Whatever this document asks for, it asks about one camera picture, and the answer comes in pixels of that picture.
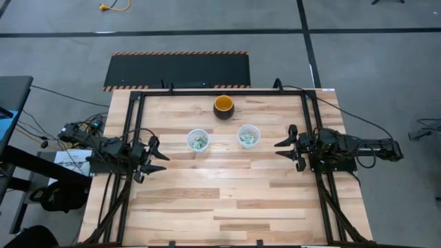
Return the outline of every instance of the floor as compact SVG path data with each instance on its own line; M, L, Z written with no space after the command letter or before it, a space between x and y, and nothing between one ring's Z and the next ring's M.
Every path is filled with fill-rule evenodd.
M0 37L11 33L118 32L154 30L228 30L302 28L298 5L290 0L143 0L126 12L98 10L102 0L0 0L9 3L0 18ZM118 7L126 2L119 0ZM309 29L438 28L441 2L437 0L304 1ZM311 34L316 64L311 63L303 34L223 34L138 37L0 38L0 75L31 75L34 84L75 97L108 104L102 91L113 52L131 51L248 51L253 87L284 84L313 87L312 71L322 87L335 88L341 108L377 123L400 143L405 159L379 161L360 169L362 194L374 240L379 243L437 247L441 243L440 144L435 137L409 141L407 132L418 118L437 118L441 102L441 33ZM25 109L56 134L64 123L106 111L33 89ZM380 130L343 116L347 132L383 138ZM32 123L28 116L22 121ZM11 144L35 154L41 148L20 133ZM17 170L25 178L27 172ZM0 245L8 234L21 197L7 193L0 206ZM45 225L61 245L79 230L84 209L47 213L32 206L23 226Z

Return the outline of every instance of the wooden tabletop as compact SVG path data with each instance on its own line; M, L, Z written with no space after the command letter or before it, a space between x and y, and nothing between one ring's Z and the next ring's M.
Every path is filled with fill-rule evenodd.
M122 135L129 95L129 90L114 91L105 136ZM338 104L334 91L318 90L317 95ZM287 138L290 124L296 124L299 133L306 132L300 97L233 96L236 111L227 121L214 116L215 98L145 99L141 127L159 137L159 150L171 161L153 161L167 170L146 176L143 184L133 183L123 245L168 245L169 240L177 245L255 245L258 239L266 245L325 244L314 174L309 167L297 172L295 163L274 153L281 150L274 144ZM320 101L319 108L325 127L345 132L337 109ZM238 143L237 130L244 124L256 125L262 134L254 149L243 149ZM196 128L210 135L203 154L187 146L187 134ZM141 132L140 137L146 142L149 134ZM358 182L348 173L334 176L343 212L370 239ZM92 181L79 240L96 228L106 179L107 175L98 175ZM334 214L329 212L338 240ZM115 240L117 222L111 240Z

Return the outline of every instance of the white paper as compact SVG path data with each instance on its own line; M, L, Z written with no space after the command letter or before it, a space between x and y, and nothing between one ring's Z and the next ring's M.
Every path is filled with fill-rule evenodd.
M57 152L54 163L84 176L89 176L90 164L85 160L85 158L92 155L92 150L68 149L68 152L69 154L67 152ZM57 182L56 179L49 178L48 185L55 182Z

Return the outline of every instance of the plastic cup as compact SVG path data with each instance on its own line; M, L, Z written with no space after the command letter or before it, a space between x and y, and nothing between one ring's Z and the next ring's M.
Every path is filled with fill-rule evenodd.
M200 138L200 137L204 137L204 136L207 137L207 144L206 144L204 147L200 148L200 149L194 149L194 148L193 148L193 142L194 142L194 140L197 139L197 138ZM188 147L189 147L193 152L196 152L196 153L199 153L199 154L205 152L205 150L207 149L207 147L208 147L208 145L209 145L209 136L208 136L208 133L207 133L205 130L192 130L190 133L188 133L188 136L187 136L187 145L188 145Z
M254 137L254 142L252 144L246 144L240 138L243 134L249 134ZM237 131L237 138L239 140L240 145L242 145L245 149L251 149L257 145L260 141L260 131L255 125L243 125Z

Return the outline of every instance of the black and orange striped edge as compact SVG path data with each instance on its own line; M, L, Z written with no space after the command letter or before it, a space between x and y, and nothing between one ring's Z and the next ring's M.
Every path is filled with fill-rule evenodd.
M195 54L247 54L247 52L115 52L112 56L120 55L195 55Z
M215 85L213 88L215 89L244 89L244 88L250 88L249 85ZM148 89L148 85L133 85L133 86L105 86L103 90L105 92L112 92L114 90L145 90Z

